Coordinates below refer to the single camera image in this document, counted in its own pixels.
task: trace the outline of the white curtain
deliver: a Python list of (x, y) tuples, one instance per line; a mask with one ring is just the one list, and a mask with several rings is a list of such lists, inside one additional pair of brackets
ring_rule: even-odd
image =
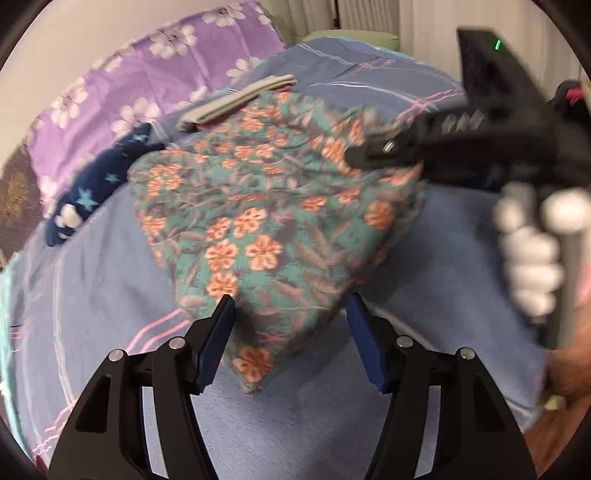
[(548, 98), (580, 64), (554, 24), (531, 0), (392, 0), (400, 2), (404, 53), (460, 78), (456, 28), (492, 27), (527, 66)]
[(333, 0), (339, 3), (341, 27), (398, 35), (398, 0)]
[(279, 15), (298, 37), (333, 25), (331, 0), (259, 0), (273, 15)]

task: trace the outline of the gloved hand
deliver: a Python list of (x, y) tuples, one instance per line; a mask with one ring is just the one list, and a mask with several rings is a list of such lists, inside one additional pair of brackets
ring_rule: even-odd
[[(591, 296), (591, 194), (569, 189), (551, 195), (536, 212), (535, 193), (526, 184), (509, 184), (493, 221), (501, 233), (504, 270), (516, 303), (532, 319), (551, 313), (564, 281), (556, 236), (580, 233), (581, 269), (577, 303)], [(541, 231), (539, 221), (547, 232)]]

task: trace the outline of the purple pillow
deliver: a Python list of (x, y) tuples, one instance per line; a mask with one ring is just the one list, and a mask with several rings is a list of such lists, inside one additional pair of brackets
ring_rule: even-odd
[(134, 126), (226, 87), (283, 49), (251, 1), (169, 22), (97, 61), (30, 130), (27, 149), (46, 216), (76, 174)]

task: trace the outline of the blanket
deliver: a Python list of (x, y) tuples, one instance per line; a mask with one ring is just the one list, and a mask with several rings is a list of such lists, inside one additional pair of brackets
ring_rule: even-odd
[[(295, 91), (344, 107), (376, 105), (386, 118), (462, 100), (459, 85), (436, 69), (329, 38), (291, 48), (252, 75), (286, 73), (296, 75)], [(20, 328), (12, 402), (26, 445), (46, 464), (110, 350), (146, 352), (190, 324), (154, 261), (130, 190), (122, 186), (59, 249), (49, 248), (39, 229), (15, 265), (11, 318)], [(506, 293), (497, 233), (480, 224), (497, 197), (427, 190), (415, 227), (359, 291), (373, 312), (426, 348), (473, 347), (526, 427), (535, 419), (545, 354)], [(346, 320), (337, 318), (255, 401), (226, 368), (192, 401), (220, 478), (356, 480), (371, 461), (389, 398), (368, 382)], [(148, 400), (145, 413), (151, 464), (165, 476)], [(435, 411), (426, 425), (429, 445), (436, 434)], [(421, 465), (417, 475), (430, 470), (428, 454)]]
[(237, 301), (224, 361), (245, 391), (307, 343), (418, 212), (419, 168), (362, 174), (345, 162), (380, 126), (375, 109), (264, 92), (205, 139), (130, 169), (179, 305), (198, 319), (224, 294)]
[(80, 166), (138, 123), (227, 87), (283, 49), (271, 20), (249, 1), (168, 22), (99, 59), (30, 128), (46, 217)]
[(15, 253), (6, 269), (0, 274), (0, 413), (4, 422), (10, 427), (15, 440), (26, 452), (17, 411), (11, 401), (14, 391), (12, 341), (17, 335), (17, 331), (11, 325), (11, 297), (14, 270), (19, 257), (19, 253)]

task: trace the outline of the floral cloth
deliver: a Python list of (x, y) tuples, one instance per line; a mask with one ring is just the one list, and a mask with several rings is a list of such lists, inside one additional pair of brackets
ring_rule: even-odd
[(254, 1), (166, 23), (100, 59), (42, 112), (27, 149), (49, 217), (56, 200), (98, 155), (138, 124), (156, 120), (226, 88), (283, 51)]
[(263, 93), (225, 123), (129, 171), (142, 228), (179, 305), (241, 313), (224, 363), (253, 392), (339, 308), (421, 205), (420, 170), (363, 173), (345, 150), (376, 110)]

